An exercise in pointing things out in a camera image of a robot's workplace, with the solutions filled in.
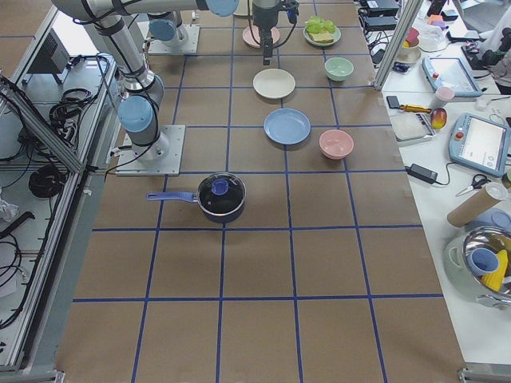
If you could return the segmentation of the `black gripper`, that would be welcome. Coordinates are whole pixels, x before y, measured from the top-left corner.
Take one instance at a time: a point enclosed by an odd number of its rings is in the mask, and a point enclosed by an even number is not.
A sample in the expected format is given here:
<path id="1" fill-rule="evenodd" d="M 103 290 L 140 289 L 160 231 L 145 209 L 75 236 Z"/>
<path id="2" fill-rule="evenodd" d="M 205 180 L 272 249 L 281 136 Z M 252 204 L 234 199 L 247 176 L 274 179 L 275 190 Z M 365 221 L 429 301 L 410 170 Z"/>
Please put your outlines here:
<path id="1" fill-rule="evenodd" d="M 271 29 L 276 27 L 280 12 L 284 12 L 288 21 L 295 25 L 299 16 L 299 3 L 292 0 L 253 0 L 252 11 L 253 22 L 260 30 L 263 65 L 269 65 L 273 55 Z"/>

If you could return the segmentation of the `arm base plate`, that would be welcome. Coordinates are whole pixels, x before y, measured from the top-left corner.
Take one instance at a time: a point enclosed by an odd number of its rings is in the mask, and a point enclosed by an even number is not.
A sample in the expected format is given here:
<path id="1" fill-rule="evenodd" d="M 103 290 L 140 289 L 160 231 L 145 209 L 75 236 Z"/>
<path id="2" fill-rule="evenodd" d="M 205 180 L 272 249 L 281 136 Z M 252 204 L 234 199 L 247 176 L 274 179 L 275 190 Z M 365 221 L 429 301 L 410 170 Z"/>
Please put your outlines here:
<path id="1" fill-rule="evenodd" d="M 147 52 L 150 55 L 195 54 L 199 35 L 200 27 L 198 25 L 174 26 L 172 23 L 151 22 Z"/>
<path id="2" fill-rule="evenodd" d="M 115 174 L 117 176 L 178 176 L 184 137 L 184 125 L 161 125 L 158 141 L 146 151 L 145 148 L 133 146 L 126 133 L 123 145 L 128 145 L 129 149 L 121 151 Z"/>

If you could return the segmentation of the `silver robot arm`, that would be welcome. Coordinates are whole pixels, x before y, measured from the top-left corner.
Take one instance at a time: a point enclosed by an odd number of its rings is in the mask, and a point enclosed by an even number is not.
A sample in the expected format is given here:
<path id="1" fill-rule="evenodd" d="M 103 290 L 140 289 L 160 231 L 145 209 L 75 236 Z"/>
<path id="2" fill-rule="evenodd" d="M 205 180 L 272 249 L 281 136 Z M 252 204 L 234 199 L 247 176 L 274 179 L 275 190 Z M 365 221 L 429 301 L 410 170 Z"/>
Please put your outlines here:
<path id="1" fill-rule="evenodd" d="M 227 17 L 236 10 L 237 1 L 54 1 L 59 11 L 79 25 L 90 26 L 91 38 L 100 39 L 117 64 L 122 89 L 127 100 L 122 101 L 117 116 L 131 140 L 133 155 L 146 161 L 167 155 L 168 139 L 162 136 L 158 112 L 164 95 L 164 85 L 144 59 L 125 18 L 133 14 L 168 18 L 182 10 L 206 10 Z"/>
<path id="2" fill-rule="evenodd" d="M 249 32 L 262 49 L 263 65 L 269 65 L 273 56 L 273 50 L 285 44 L 287 39 L 280 44 L 275 44 L 271 30 L 276 27 L 279 13 L 286 12 L 288 21 L 294 30 L 297 17 L 299 16 L 299 4 L 297 1 L 250 1 L 248 11 L 252 14 L 249 18 Z M 162 41 L 168 46 L 183 45 L 188 39 L 188 33 L 184 31 L 182 10 L 209 10 L 220 17 L 227 17 L 235 12 L 238 1 L 195 1 L 193 5 L 185 8 L 181 6 L 166 12 L 147 13 L 149 19 L 149 32 L 153 38 Z"/>

